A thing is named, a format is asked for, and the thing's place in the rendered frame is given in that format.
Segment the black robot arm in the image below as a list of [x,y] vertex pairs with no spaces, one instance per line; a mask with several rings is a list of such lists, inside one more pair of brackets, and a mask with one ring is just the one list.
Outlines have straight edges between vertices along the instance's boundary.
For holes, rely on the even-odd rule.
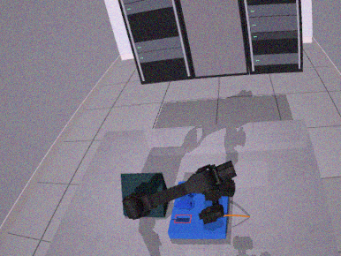
[[207,193],[218,188],[217,198],[221,199],[222,196],[233,197],[236,185],[231,179],[236,176],[231,161],[218,166],[208,164],[198,168],[196,174],[192,174],[183,184],[164,189],[155,194],[147,195],[142,192],[133,192],[124,197],[122,201],[128,218],[135,220],[145,217],[159,205],[179,199],[189,193]]

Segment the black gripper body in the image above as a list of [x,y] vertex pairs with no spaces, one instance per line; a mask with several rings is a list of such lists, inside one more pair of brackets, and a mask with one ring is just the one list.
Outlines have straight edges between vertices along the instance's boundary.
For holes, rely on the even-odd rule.
[[222,204],[219,205],[218,203],[219,198],[217,198],[217,192],[218,188],[211,192],[202,193],[205,194],[205,201],[212,200],[213,206],[206,208],[206,216],[208,220],[224,216],[224,206]]

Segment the black micro servo with orange cable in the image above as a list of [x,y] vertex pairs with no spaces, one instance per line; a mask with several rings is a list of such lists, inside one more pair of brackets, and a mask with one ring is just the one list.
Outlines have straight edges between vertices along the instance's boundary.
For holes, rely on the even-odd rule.
[[[207,216],[206,216],[206,209],[201,210],[200,213],[198,213],[198,216],[200,218],[200,220],[202,219],[204,224],[206,223],[211,223],[211,222],[216,222],[216,219],[212,219],[212,220],[208,220]],[[224,215],[224,216],[242,216],[242,217],[250,217],[250,216],[245,216],[245,215]]]

